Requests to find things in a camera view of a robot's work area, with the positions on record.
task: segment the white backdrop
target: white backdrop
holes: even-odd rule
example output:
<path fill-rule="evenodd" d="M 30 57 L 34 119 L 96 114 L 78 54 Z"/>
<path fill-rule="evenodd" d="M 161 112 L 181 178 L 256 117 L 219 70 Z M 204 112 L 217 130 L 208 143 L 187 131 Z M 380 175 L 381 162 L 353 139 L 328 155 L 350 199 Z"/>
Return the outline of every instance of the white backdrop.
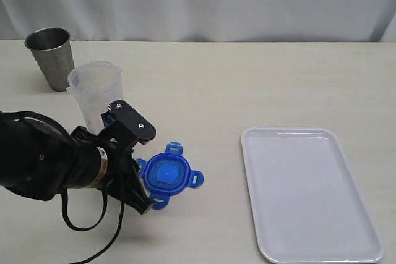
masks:
<path fill-rule="evenodd" d="M 396 0 L 1 0 L 0 38 L 396 41 Z"/>

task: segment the clear plastic cup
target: clear plastic cup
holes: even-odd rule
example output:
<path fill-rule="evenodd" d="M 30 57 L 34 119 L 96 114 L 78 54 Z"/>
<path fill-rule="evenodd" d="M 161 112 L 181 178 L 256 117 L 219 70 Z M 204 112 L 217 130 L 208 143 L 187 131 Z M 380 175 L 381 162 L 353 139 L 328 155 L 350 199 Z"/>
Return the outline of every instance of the clear plastic cup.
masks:
<path fill-rule="evenodd" d="M 123 99 L 121 68 L 110 62 L 93 61 L 74 69 L 67 80 L 67 90 L 79 103 L 88 130 L 99 134 L 104 128 L 100 114 L 113 101 Z"/>

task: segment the metal cup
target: metal cup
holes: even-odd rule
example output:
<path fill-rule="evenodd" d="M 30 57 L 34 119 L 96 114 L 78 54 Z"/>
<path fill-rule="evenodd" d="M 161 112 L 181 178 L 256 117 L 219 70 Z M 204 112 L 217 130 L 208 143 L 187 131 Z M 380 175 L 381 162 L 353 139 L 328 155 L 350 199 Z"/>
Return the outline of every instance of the metal cup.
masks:
<path fill-rule="evenodd" d="M 29 34 L 25 46 L 36 59 L 49 86 L 54 91 L 65 91 L 67 76 L 74 69 L 70 33 L 62 28 L 44 28 Z"/>

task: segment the white table surface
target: white table surface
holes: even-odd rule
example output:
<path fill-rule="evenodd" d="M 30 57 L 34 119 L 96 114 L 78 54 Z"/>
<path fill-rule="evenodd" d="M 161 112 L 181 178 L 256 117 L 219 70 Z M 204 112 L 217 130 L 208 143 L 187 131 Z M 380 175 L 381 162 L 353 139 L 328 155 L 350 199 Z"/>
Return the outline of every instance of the white table surface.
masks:
<path fill-rule="evenodd" d="M 94 263 L 265 263 L 254 235 L 240 135 L 252 126 L 309 126 L 340 139 L 385 242 L 396 257 L 396 44 L 72 42 L 75 64 L 124 69 L 124 96 L 156 128 L 149 158 L 173 140 L 205 175 L 162 211 L 128 208 L 117 242 Z M 52 92 L 22 41 L 0 41 L 0 110 L 32 110 L 69 131 L 84 121 L 73 96 Z M 0 263 L 83 260 L 111 238 L 119 202 L 90 232 L 69 230 L 60 197 L 0 189 Z M 97 190 L 72 190 L 70 214 L 100 215 Z"/>

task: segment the white plastic tray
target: white plastic tray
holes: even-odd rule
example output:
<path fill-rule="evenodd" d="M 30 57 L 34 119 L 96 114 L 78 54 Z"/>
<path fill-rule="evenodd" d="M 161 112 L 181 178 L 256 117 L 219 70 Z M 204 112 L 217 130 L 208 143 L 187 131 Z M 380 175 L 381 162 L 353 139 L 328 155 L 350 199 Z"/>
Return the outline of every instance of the white plastic tray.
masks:
<path fill-rule="evenodd" d="M 323 129 L 250 128 L 243 156 L 257 243 L 273 263 L 376 263 L 384 249 Z"/>

